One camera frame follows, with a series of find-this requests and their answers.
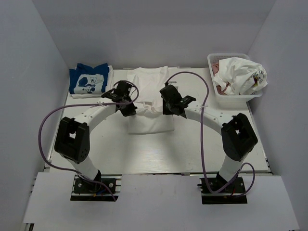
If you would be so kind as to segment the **white t shirt black lettering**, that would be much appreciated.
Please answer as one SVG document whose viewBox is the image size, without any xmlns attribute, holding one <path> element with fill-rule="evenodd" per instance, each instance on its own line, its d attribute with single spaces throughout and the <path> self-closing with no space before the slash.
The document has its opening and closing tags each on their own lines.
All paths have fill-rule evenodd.
<svg viewBox="0 0 308 231">
<path fill-rule="evenodd" d="M 219 61 L 219 71 L 213 82 L 220 85 L 226 95 L 253 95 L 267 86 L 267 72 L 253 61 L 232 57 Z"/>
</svg>

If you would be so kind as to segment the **pink t shirt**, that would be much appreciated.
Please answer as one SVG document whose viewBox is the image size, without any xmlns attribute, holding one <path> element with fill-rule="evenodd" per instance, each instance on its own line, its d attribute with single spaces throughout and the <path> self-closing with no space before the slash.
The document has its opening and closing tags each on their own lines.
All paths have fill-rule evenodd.
<svg viewBox="0 0 308 231">
<path fill-rule="evenodd" d="M 215 75 L 219 71 L 219 62 L 213 63 L 211 66 L 212 66 L 213 74 Z M 220 85 L 217 85 L 216 88 L 220 95 L 226 95 L 226 93 L 223 90 L 221 90 Z"/>
</svg>

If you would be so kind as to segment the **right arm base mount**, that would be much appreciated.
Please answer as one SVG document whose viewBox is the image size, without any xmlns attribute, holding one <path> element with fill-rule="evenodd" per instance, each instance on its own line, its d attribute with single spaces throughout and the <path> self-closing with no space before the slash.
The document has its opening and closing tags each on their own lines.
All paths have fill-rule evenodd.
<svg viewBox="0 0 308 231">
<path fill-rule="evenodd" d="M 247 204 L 246 195 L 239 196 L 245 192 L 245 185 L 242 177 L 237 177 L 231 185 L 227 186 L 223 191 L 217 194 L 210 193 L 205 184 L 204 178 L 200 178 L 197 187 L 201 190 L 203 205 Z"/>
</svg>

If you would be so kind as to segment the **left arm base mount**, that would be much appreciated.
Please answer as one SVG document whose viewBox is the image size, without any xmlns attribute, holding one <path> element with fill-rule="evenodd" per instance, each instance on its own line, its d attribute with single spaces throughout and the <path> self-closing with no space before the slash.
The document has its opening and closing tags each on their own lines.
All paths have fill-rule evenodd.
<svg viewBox="0 0 308 231">
<path fill-rule="evenodd" d="M 102 175 L 101 182 L 94 184 L 75 176 L 71 191 L 71 201 L 115 202 L 121 191 L 122 176 Z"/>
</svg>

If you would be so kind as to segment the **white t shirt red print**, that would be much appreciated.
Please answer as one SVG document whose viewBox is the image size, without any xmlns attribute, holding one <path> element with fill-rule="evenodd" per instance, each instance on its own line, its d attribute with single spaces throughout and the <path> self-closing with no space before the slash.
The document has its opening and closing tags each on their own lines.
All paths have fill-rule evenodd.
<svg viewBox="0 0 308 231">
<path fill-rule="evenodd" d="M 127 71 L 127 80 L 138 90 L 131 97 L 136 98 L 136 115 L 130 116 L 128 133 L 134 135 L 156 134 L 174 131 L 172 115 L 163 114 L 163 99 L 160 90 L 169 78 L 167 66 L 159 68 L 137 68 Z"/>
</svg>

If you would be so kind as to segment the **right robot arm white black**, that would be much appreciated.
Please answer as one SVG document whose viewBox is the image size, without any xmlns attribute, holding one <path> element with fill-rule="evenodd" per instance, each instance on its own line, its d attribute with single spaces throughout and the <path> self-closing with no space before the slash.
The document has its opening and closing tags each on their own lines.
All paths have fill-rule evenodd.
<svg viewBox="0 0 308 231">
<path fill-rule="evenodd" d="M 167 85 L 160 90 L 163 112 L 193 120 L 217 132 L 222 138 L 225 158 L 217 173 L 224 186 L 238 175 L 247 155 L 258 143 L 257 136 L 246 115 L 229 115 L 200 104 L 194 97 L 182 97 L 177 88 Z"/>
</svg>

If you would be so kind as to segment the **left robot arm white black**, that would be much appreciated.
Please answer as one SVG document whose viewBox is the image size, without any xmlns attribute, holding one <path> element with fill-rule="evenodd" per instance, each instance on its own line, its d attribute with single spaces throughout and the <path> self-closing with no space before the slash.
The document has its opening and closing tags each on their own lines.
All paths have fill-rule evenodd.
<svg viewBox="0 0 308 231">
<path fill-rule="evenodd" d="M 100 171 L 94 166 L 89 157 L 90 134 L 109 116 L 120 111 L 124 117 L 136 115 L 137 107 L 130 92 L 134 89 L 139 95 L 135 84 L 121 80 L 116 86 L 103 93 L 101 98 L 89 106 L 85 112 L 75 117 L 63 117 L 60 121 L 54 149 L 73 166 L 73 170 L 91 183 L 101 180 Z"/>
</svg>

